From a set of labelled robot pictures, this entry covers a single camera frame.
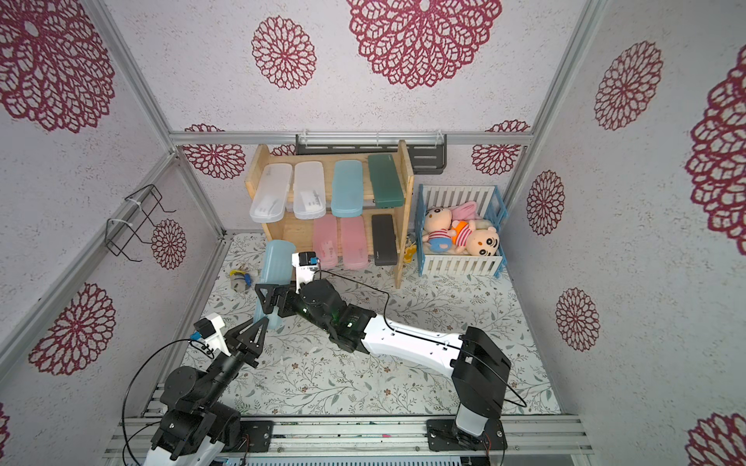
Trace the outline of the teal pencil case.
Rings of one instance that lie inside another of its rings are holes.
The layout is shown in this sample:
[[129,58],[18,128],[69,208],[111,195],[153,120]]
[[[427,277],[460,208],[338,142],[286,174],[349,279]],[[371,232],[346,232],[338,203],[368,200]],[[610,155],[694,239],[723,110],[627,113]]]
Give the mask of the teal pencil case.
[[[258,283],[270,283],[270,285],[288,285],[293,278],[293,264],[291,258],[296,253],[295,244],[284,240],[273,240],[267,244],[263,265]],[[282,325],[282,319],[273,311],[270,315],[264,314],[260,299],[256,299],[256,310],[254,319],[258,322],[261,318],[268,318],[268,329],[277,330]]]

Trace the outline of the pink pencil case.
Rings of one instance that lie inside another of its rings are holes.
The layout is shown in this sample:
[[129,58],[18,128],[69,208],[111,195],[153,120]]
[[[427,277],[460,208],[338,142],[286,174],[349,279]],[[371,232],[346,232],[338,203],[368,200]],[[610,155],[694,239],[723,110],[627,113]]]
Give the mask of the pink pencil case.
[[338,263],[338,229],[337,219],[332,214],[314,220],[313,251],[319,259],[322,269],[331,269]]
[[343,265],[361,270],[369,262],[365,224],[362,216],[340,219]]

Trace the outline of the black pencil case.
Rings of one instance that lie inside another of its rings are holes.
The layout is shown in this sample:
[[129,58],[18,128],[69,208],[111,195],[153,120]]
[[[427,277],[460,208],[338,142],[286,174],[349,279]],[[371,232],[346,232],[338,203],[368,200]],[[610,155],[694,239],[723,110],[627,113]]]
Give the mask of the black pencil case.
[[396,231],[391,215],[371,217],[374,262],[377,266],[394,266],[398,263]]

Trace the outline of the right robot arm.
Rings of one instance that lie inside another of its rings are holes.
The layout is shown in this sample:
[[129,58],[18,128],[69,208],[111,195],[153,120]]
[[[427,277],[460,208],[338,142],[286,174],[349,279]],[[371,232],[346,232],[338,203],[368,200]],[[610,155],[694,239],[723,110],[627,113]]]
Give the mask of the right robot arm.
[[439,333],[393,322],[345,302],[328,280],[260,283],[254,290],[264,314],[301,316],[343,351],[394,356],[450,378],[460,402],[455,437],[483,440],[488,424],[500,418],[512,364],[485,331],[469,326],[462,334]]

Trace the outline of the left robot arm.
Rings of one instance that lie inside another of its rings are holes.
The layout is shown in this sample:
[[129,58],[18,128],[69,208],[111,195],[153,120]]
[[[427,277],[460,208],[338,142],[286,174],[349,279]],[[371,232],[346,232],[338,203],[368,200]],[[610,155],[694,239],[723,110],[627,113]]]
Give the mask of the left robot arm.
[[[337,337],[336,326],[348,308],[327,280],[254,287],[262,312],[281,318],[303,316]],[[167,407],[146,455],[147,465],[213,465],[224,448],[240,444],[241,416],[220,402],[245,366],[256,367],[263,353],[269,320],[248,320],[227,332],[204,318],[196,324],[199,339],[217,355],[206,370],[181,366],[167,377],[161,402]]]

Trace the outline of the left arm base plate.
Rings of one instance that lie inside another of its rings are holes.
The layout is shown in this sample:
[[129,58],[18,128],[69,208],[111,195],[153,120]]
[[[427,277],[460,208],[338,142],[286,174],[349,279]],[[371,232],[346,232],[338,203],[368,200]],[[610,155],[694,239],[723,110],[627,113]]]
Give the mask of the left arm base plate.
[[273,429],[273,421],[240,421],[239,437],[233,450],[241,454],[269,452]]

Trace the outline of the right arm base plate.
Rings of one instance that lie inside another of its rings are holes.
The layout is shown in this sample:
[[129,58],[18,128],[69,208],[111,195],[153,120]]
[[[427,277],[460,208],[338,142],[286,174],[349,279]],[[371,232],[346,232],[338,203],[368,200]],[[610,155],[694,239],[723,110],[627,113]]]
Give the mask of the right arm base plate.
[[504,452],[507,447],[506,435],[499,419],[489,419],[479,436],[469,434],[456,427],[455,419],[429,419],[427,442],[433,452],[471,450],[472,452]]

